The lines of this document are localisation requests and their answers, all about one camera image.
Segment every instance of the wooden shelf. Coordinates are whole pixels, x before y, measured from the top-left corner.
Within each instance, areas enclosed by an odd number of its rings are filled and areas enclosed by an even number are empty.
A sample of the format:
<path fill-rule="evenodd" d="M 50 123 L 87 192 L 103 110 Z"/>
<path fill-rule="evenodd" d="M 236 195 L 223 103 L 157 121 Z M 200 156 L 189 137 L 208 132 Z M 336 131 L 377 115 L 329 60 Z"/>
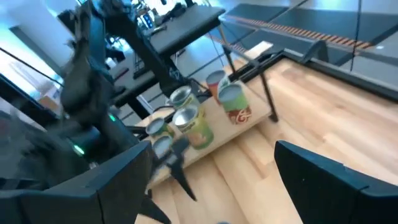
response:
<path fill-rule="evenodd" d="M 210 125 L 210 128 L 213 130 L 215 139 L 205 149 L 195 150 L 194 148 L 189 147 L 184 154 L 185 156 L 184 167 L 193 164 L 197 160 L 213 152 L 220 146 L 224 145 L 225 143 L 232 140 L 241 133 L 247 131 L 248 129 L 250 129 L 251 127 L 261 122 L 263 119 L 265 119 L 270 115 L 271 109 L 269 108 L 266 102 L 264 102 L 260 97 L 258 97 L 245 84 L 241 82 L 238 82 L 238 84 L 242 85 L 244 94 L 246 95 L 246 98 L 248 99 L 248 102 L 252 109 L 252 116 L 250 120 L 244 124 L 233 125 L 229 121 L 226 113 L 224 112 L 224 109 L 216 103 L 214 98 L 209 98 L 208 100 L 203 102 L 202 105 L 205 107 L 206 110 L 206 121 Z M 146 126 L 150 120 L 158 117 L 165 117 L 172 112 L 173 110 L 157 111 L 148 118 L 142 120 L 137 125 Z M 178 129 L 174 125 L 172 124 L 170 125 L 174 130 L 176 130 L 177 136 L 181 135 L 181 132 L 178 131 Z M 159 173 L 154 177 L 154 179 L 152 179 L 152 182 L 149 184 L 149 188 L 161 183 L 169 176 L 170 174 L 168 168 L 163 168 L 159 170 Z"/>

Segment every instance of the warning tape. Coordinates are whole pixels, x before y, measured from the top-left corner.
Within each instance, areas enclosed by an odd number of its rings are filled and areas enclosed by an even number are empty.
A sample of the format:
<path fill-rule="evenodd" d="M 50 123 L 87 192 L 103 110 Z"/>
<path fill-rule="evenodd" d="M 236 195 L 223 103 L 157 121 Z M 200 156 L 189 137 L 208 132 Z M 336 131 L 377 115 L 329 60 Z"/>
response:
<path fill-rule="evenodd" d="M 234 19 L 237 21 L 242 21 L 242 22 L 245 22 L 245 23 L 248 23 L 251 25 L 255 25 L 255 26 L 261 26 L 261 27 L 265 27 L 268 29 L 286 32 L 286 33 L 289 33 L 292 35 L 299 35 L 299 36 L 303 36 L 303 37 L 311 38 L 311 39 L 325 40 L 327 42 L 338 44 L 338 45 L 343 45 L 346 47 L 354 47 L 355 46 L 358 49 L 366 49 L 366 48 L 372 46 L 372 44 L 369 42 L 353 40 L 350 38 L 340 37 L 337 35 L 322 34 L 322 33 L 314 32 L 314 31 L 310 31 L 310 30 L 299 29 L 299 28 L 289 27 L 289 26 L 282 26 L 282 25 L 273 24 L 270 22 L 258 21 L 258 20 L 254 20 L 254 19 L 245 19 L 245 18 L 237 17 L 237 16 L 225 15 L 225 17 L 231 18 L 231 19 Z"/>
<path fill-rule="evenodd" d="M 219 38 L 217 38 L 217 37 L 215 37 L 215 36 L 213 36 L 213 35 L 205 34 L 205 36 L 208 37 L 208 38 L 210 38 L 210 39 L 213 39 L 214 41 L 218 42 L 219 44 L 222 44 L 222 45 L 226 45 L 226 46 L 228 46 L 228 47 L 231 47 L 232 49 L 237 50 L 238 52 L 245 53 L 245 52 L 247 51 L 247 49 L 245 49 L 244 47 L 242 47 L 242 46 L 240 46 L 240 45 L 238 45 L 238 44 L 229 44 L 229 43 L 226 43 L 226 42 L 224 42 L 223 40 L 221 40 L 221 39 L 219 39 Z"/>

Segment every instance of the green indicator light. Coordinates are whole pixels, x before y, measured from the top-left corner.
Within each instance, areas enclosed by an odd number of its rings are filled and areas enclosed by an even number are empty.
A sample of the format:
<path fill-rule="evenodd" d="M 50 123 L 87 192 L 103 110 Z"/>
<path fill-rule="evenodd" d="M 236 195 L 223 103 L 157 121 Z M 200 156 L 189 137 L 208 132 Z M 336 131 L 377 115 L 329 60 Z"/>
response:
<path fill-rule="evenodd" d="M 109 115 L 109 117 L 111 118 L 111 121 L 116 121 L 116 118 L 113 115 Z"/>
<path fill-rule="evenodd" d="M 78 151 L 80 154 L 84 155 L 85 152 L 77 145 L 73 145 L 73 147 L 76 149 L 76 151 Z"/>

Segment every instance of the light wood floor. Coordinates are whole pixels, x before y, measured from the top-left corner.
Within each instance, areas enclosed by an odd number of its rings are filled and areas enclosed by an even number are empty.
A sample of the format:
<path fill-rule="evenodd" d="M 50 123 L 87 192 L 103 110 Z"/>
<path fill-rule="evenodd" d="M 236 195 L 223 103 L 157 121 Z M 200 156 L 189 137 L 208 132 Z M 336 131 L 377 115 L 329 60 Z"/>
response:
<path fill-rule="evenodd" d="M 267 76 L 280 121 L 261 122 L 188 167 L 198 202 L 174 180 L 154 188 L 154 201 L 173 223 L 301 223 L 275 166 L 278 139 L 398 185 L 396 104 L 289 60 Z M 258 79 L 248 86 L 265 98 Z"/>

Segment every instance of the black desk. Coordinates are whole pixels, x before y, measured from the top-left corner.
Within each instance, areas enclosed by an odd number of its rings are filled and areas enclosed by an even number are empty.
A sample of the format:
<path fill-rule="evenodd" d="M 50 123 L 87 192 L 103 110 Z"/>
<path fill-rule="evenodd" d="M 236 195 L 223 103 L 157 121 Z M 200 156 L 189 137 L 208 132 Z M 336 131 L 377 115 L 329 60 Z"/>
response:
<path fill-rule="evenodd" d="M 218 7 L 194 5 L 188 8 L 186 13 L 179 18 L 166 23 L 167 30 L 152 36 L 150 42 L 165 60 L 171 61 L 171 55 L 219 26 L 221 22 L 218 17 L 224 12 L 224 9 Z M 134 72 L 132 56 L 126 57 L 125 61 L 119 63 L 115 68 L 112 68 L 110 72 L 113 75 L 125 67 L 129 68 L 129 73 Z M 125 80 L 118 81 L 121 81 L 119 83 L 122 85 L 126 83 Z M 149 116 L 149 113 L 137 100 L 137 96 L 154 86 L 157 82 L 157 79 L 151 73 L 132 81 L 129 80 L 128 83 L 130 84 L 126 85 L 127 90 L 116 98 L 115 106 L 120 108 L 128 104 L 141 119 L 146 118 Z"/>

